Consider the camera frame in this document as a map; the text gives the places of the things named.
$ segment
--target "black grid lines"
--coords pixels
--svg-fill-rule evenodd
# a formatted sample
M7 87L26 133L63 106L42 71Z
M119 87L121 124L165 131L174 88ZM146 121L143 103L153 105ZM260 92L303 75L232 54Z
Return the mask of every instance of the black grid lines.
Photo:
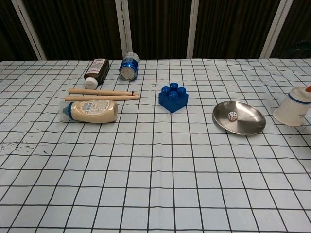
M310 232L311 114L300 127L273 111L311 86L310 59L142 60L138 78L110 61L101 89L137 91L108 124L59 122L90 61L0 63L0 231ZM170 114L161 88L189 94ZM214 106L238 100L266 117L255 136L228 133Z

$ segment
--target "brown bottle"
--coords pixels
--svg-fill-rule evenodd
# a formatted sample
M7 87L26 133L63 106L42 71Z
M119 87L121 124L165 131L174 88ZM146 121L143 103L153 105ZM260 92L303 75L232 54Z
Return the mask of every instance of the brown bottle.
M99 85L102 85L108 71L109 61L107 59L95 59L84 75L85 88L95 90Z

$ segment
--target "bottle label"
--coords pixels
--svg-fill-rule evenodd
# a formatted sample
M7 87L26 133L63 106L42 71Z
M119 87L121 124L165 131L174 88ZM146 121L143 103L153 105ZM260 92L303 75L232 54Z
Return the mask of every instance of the bottle label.
M92 100L81 106L81 111L89 115L98 115L103 113L109 107L108 100Z
M104 61L105 59L95 59L86 73L98 74L104 64Z

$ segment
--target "wooden drumstick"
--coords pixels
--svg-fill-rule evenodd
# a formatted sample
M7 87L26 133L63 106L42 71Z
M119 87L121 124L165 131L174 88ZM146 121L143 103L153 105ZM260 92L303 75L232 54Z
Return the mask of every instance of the wooden drumstick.
M89 89L68 89L69 93L73 94L88 94L99 96L136 96L138 93L134 91L105 91L105 90L89 90Z
M138 100L139 95L135 96L66 96L65 101L89 101L89 100Z

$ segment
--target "bottle cap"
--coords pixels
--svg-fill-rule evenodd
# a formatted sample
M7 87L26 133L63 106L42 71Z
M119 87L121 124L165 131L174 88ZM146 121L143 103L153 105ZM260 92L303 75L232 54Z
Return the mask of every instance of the bottle cap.
M97 82L96 79L94 79L92 77L88 77L84 81L84 86L85 86L86 89L95 90L97 88L97 86L98 86L98 82Z

